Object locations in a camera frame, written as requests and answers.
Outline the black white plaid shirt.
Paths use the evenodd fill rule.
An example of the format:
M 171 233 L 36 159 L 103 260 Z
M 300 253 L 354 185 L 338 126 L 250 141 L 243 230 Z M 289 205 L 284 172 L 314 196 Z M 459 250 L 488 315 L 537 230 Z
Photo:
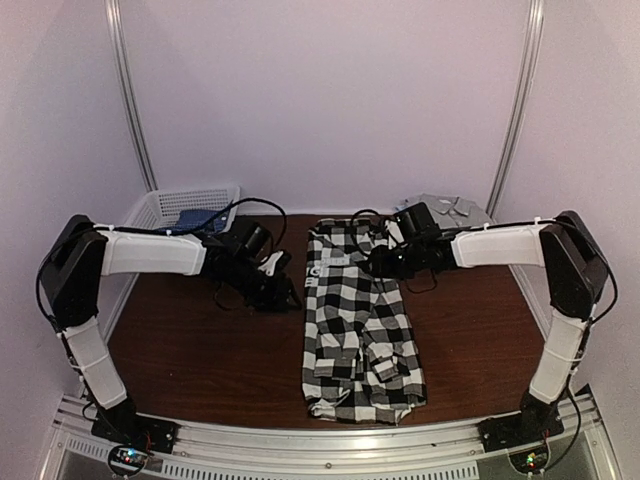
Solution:
M 398 282 L 367 272 L 386 243 L 371 216 L 308 231 L 301 387 L 310 416 L 396 425 L 426 405 L 427 386 Z

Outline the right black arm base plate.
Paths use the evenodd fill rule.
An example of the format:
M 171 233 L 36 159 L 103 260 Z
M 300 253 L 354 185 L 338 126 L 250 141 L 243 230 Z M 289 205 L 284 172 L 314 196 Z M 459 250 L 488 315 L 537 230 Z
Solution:
M 486 453 L 542 442 L 562 434 L 564 425 L 556 408 L 527 407 L 518 413 L 490 417 L 477 425 Z

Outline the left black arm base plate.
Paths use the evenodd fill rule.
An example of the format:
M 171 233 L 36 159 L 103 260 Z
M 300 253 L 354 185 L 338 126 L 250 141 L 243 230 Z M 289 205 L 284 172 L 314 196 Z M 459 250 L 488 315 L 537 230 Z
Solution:
M 175 422 L 140 415 L 133 403 L 123 402 L 110 409 L 99 406 L 91 433 L 138 450 L 171 454 L 177 430 Z

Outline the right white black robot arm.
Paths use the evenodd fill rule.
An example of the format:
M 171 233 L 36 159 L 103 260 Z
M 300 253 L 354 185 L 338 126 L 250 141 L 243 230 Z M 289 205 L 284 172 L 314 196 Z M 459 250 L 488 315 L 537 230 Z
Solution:
M 408 280 L 422 270 L 481 266 L 537 266 L 545 271 L 552 323 L 538 367 L 522 397 L 512 430 L 535 440 L 551 424 L 550 410 L 579 366 L 597 306 L 615 281 L 611 267 L 580 215 L 566 210 L 549 219 L 442 228 L 424 203 L 393 215 L 381 228 L 387 241 L 365 255 L 374 277 Z

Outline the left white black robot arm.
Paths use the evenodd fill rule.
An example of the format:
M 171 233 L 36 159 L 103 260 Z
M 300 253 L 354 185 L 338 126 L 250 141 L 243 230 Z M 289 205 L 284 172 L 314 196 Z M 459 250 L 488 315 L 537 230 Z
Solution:
M 121 443 L 137 442 L 144 424 L 122 406 L 129 401 L 128 391 L 98 326 L 102 278 L 204 277 L 231 287 L 256 311 L 299 310 L 302 302 L 285 272 L 291 256 L 277 245 L 267 228 L 250 219 L 239 219 L 222 232 L 206 226 L 183 231 L 115 227 L 85 215 L 68 221 L 36 273 L 36 304 L 94 402 L 108 410 L 104 425 Z

